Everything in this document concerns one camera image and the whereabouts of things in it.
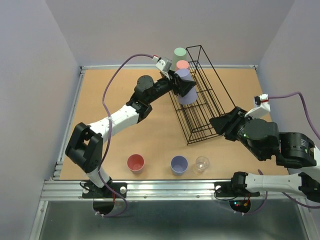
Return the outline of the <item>large lavender plastic cup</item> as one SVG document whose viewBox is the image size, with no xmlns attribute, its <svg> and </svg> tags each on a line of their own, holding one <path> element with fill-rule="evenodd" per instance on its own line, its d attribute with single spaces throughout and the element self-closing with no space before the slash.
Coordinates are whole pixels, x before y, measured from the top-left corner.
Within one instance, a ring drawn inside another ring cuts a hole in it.
<svg viewBox="0 0 320 240">
<path fill-rule="evenodd" d="M 193 82 L 194 86 L 189 90 L 189 92 L 185 96 L 181 96 L 179 93 L 177 94 L 177 100 L 182 105 L 189 105 L 194 103 L 197 98 L 197 90 L 196 90 L 196 82 L 193 80 L 189 69 L 179 69 L 175 72 L 179 75 L 182 80 L 187 80 Z"/>
</svg>

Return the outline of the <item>salmon pink plastic cup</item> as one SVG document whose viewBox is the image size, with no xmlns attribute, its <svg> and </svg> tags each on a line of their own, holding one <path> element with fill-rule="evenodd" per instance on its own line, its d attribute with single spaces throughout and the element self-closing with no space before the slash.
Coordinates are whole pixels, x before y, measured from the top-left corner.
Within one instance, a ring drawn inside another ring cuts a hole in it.
<svg viewBox="0 0 320 240">
<path fill-rule="evenodd" d="M 184 73 L 189 71 L 190 65 L 189 62 L 186 60 L 179 60 L 175 65 L 175 72 L 176 73 Z"/>
</svg>

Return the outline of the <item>black wire dish rack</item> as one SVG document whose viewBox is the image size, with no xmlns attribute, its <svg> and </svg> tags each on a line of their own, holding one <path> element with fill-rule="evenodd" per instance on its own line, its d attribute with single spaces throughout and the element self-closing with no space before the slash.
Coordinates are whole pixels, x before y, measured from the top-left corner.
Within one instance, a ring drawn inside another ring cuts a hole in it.
<svg viewBox="0 0 320 240">
<path fill-rule="evenodd" d="M 190 145 L 217 137 L 210 119 L 230 112 L 236 105 L 203 46 L 189 46 L 186 53 L 197 100 L 183 105 L 172 92 L 169 95 L 186 144 Z"/>
</svg>

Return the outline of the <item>mint green plastic cup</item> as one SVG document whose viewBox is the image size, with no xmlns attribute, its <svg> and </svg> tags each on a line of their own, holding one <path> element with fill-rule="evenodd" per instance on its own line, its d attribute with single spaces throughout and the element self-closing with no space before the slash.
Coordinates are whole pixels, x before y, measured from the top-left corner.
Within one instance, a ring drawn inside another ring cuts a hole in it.
<svg viewBox="0 0 320 240">
<path fill-rule="evenodd" d="M 186 60 L 187 59 L 187 51 L 183 47 L 177 47 L 174 52 L 173 52 L 173 57 L 172 57 L 172 66 L 171 69 L 173 71 L 176 70 L 177 67 L 177 62 L 180 60 Z"/>
</svg>

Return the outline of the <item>clear plastic cup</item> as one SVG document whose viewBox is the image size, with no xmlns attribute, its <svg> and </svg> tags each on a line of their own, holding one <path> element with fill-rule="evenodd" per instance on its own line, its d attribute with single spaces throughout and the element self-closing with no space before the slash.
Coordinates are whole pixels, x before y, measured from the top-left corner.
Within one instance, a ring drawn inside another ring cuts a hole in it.
<svg viewBox="0 0 320 240">
<path fill-rule="evenodd" d="M 199 156 L 195 160 L 194 171 L 196 173 L 203 173 L 209 168 L 209 166 L 210 166 L 210 160 L 205 156 Z"/>
</svg>

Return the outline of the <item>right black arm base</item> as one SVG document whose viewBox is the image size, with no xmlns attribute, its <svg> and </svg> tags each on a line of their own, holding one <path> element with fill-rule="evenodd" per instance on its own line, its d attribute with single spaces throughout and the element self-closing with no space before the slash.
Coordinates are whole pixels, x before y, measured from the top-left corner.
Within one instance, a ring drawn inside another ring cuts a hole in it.
<svg viewBox="0 0 320 240">
<path fill-rule="evenodd" d="M 233 185 L 231 181 L 218 181 L 214 183 L 215 195 L 218 198 L 259 197 L 260 192 L 250 192 L 243 186 Z"/>
</svg>

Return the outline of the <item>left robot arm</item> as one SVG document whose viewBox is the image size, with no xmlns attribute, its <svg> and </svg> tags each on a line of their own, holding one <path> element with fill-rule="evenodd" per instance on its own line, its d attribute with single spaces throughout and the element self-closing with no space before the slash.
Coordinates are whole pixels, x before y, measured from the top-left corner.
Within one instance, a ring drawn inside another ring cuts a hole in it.
<svg viewBox="0 0 320 240">
<path fill-rule="evenodd" d="M 100 197 L 111 193 L 111 177 L 103 170 L 106 158 L 103 146 L 110 145 L 111 137 L 127 127 L 143 121 L 152 111 L 151 103 L 172 91 L 185 97 L 196 82 L 191 77 L 181 77 L 173 71 L 154 81 L 149 75 L 138 78 L 130 100 L 113 114 L 99 121 L 78 123 L 69 139 L 65 155 L 78 165 L 94 185 L 94 191 Z"/>
</svg>

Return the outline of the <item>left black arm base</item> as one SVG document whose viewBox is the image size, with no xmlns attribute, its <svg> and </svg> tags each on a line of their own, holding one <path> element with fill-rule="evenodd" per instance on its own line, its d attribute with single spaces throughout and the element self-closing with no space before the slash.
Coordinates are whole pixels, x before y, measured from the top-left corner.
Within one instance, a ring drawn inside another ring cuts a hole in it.
<svg viewBox="0 0 320 240">
<path fill-rule="evenodd" d="M 82 198 L 83 199 L 112 199 L 113 193 L 105 186 L 102 188 L 94 185 L 90 180 L 81 181 L 79 183 L 82 187 Z M 124 193 L 121 192 L 121 189 L 128 187 L 128 184 L 125 182 L 112 182 L 109 185 L 115 192 L 119 193 L 121 196 L 126 198 L 127 191 Z"/>
</svg>

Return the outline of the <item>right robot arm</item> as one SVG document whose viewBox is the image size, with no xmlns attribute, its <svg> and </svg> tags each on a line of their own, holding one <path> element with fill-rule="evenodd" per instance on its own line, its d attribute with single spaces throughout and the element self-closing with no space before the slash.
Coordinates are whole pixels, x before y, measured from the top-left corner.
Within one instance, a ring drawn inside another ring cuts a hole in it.
<svg viewBox="0 0 320 240">
<path fill-rule="evenodd" d="M 226 140 L 240 142 L 258 161 L 275 158 L 277 166 L 298 169 L 287 175 L 259 175 L 235 172 L 218 192 L 223 197 L 238 197 L 260 192 L 294 194 L 318 203 L 320 201 L 320 150 L 300 132 L 280 132 L 277 123 L 246 115 L 235 107 L 209 120 L 215 132 Z"/>
</svg>

